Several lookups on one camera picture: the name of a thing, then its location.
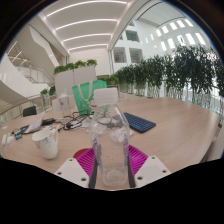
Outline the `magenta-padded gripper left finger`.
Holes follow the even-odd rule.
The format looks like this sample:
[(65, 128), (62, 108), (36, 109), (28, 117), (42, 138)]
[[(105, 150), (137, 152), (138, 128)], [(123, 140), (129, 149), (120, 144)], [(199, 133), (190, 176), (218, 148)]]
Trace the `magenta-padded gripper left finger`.
[(97, 161), (92, 148), (77, 151), (72, 158), (68, 158), (55, 172), (76, 185), (94, 189), (97, 178)]

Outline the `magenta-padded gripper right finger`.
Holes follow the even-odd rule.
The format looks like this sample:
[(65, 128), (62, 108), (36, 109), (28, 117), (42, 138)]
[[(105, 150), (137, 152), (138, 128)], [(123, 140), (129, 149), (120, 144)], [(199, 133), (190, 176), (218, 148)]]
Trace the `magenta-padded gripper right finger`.
[(170, 174), (168, 168), (153, 155), (147, 156), (130, 145), (128, 156), (128, 179), (131, 188), (140, 188)]

